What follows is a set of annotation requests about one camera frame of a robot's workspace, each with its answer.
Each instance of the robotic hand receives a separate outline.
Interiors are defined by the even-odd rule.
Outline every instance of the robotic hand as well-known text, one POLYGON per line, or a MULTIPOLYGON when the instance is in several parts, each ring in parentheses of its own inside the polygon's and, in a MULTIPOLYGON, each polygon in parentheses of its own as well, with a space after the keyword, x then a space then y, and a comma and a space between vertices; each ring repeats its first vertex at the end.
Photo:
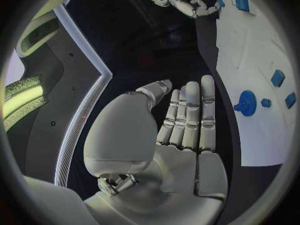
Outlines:
POLYGON ((85 166, 98 178, 102 193, 113 196, 137 184, 143 179, 140 174, 147 173, 147 168, 155 163, 159 167, 157 174, 162 177, 160 192, 226 198, 226 172, 219 155, 214 153, 214 80, 205 75, 201 89, 195 81, 181 90, 175 89, 157 134, 151 109, 171 88, 171 82, 163 80, 122 94, 95 120, 83 155, 85 166))

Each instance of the blue knob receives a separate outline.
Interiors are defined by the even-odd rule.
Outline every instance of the blue knob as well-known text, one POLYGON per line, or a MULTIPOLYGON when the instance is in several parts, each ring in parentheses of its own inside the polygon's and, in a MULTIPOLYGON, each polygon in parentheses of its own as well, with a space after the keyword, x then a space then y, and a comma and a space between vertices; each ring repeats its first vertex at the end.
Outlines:
POLYGON ((270 108, 272 105, 271 100, 267 98, 263 98, 260 103, 264 108, 270 108))
POLYGON ((235 111, 241 112, 244 116, 252 116, 256 111, 256 97, 252 91, 246 90, 240 94, 238 104, 233 106, 235 111))

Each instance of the blue object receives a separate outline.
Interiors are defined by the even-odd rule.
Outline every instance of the blue object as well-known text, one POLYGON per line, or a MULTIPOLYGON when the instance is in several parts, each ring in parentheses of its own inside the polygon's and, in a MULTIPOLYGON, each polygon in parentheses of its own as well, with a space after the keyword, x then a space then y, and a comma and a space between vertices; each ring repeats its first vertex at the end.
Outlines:
POLYGON ((285 104, 288 109, 290 109, 296 102, 296 94, 292 92, 290 95, 288 95, 285 99, 285 104))
POLYGON ((235 3, 238 10, 249 12, 248 0, 235 0, 235 3))
POLYGON ((221 7, 225 7, 225 3, 223 2, 223 0, 217 0, 217 2, 220 4, 221 7))
POLYGON ((234 105, 235 111, 241 112, 244 116, 252 116, 256 111, 256 97, 252 91, 246 90, 240 94, 239 102, 234 105))
POLYGON ((271 100, 267 98, 263 98, 260 103, 264 108, 269 108, 272 105, 271 100))
POLYGON ((286 78, 285 74, 281 70, 276 69, 276 71, 274 72, 271 78, 271 82, 275 87, 280 87, 281 84, 283 84, 285 78, 286 78))

